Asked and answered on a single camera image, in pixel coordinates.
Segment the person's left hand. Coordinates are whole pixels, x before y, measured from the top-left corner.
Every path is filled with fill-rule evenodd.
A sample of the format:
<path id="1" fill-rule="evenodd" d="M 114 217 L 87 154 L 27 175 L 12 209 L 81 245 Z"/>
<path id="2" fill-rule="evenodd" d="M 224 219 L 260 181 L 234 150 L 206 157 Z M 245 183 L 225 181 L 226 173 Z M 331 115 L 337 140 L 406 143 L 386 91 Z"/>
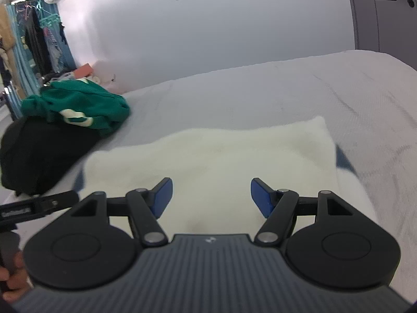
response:
<path id="1" fill-rule="evenodd" d="M 10 274 L 4 267 L 1 267 L 0 270 L 0 279 L 1 281 L 5 281 L 8 287 L 8 290 L 2 294 L 2 297 L 8 303 L 16 302 L 32 289 L 23 261 L 23 252 L 19 251 L 16 253 L 14 256 L 14 265 L 16 269 L 13 274 Z"/>

